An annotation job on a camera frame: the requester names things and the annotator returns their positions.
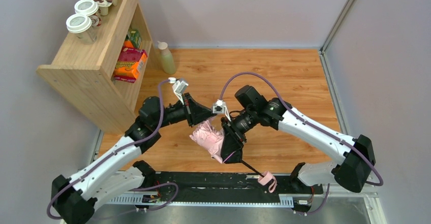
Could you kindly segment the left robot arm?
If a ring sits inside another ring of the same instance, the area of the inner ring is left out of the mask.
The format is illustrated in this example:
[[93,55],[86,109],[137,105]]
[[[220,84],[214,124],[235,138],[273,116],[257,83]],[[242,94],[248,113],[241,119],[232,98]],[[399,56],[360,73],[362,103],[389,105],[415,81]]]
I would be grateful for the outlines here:
[[164,107],[161,97],[146,98],[135,122],[111,149],[72,176],[59,175],[53,180],[47,215],[55,218],[51,214],[54,208],[59,214],[56,219],[88,222],[110,199],[139,188],[151,176],[144,170],[145,162],[138,162],[122,175],[116,172],[150,149],[161,138],[161,127],[181,121],[195,126],[213,116],[211,108],[196,102],[189,93],[168,107]]

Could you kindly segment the pink folding umbrella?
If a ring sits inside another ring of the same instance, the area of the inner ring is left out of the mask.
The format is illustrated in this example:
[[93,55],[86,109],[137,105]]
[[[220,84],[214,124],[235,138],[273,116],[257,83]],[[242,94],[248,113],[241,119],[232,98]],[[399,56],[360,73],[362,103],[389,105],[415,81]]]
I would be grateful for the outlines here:
[[[190,138],[196,142],[201,147],[205,148],[210,157],[218,161],[220,164],[222,163],[221,158],[221,150],[222,143],[224,139],[223,130],[217,130],[212,124],[211,120],[206,120],[200,123],[196,129],[190,135]],[[244,160],[241,161],[241,164],[252,170],[253,172],[258,174],[257,181],[262,186],[267,186],[268,191],[273,193],[276,190],[278,185],[276,177],[269,171],[265,171],[263,173],[257,171],[251,165],[246,163]]]

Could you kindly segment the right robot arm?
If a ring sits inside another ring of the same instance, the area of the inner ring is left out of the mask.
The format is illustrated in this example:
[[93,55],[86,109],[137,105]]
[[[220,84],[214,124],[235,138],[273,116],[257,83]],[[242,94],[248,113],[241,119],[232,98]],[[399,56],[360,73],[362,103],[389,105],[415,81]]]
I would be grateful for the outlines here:
[[259,124],[296,136],[331,158],[324,163],[297,164],[291,173],[293,180],[305,186],[337,183],[354,193],[371,183],[368,177],[375,169],[376,158],[369,137],[355,138],[334,131],[280,98],[267,100],[250,85],[238,90],[235,98],[243,109],[236,117],[221,119],[224,133],[221,156],[226,164],[243,163],[245,134]]

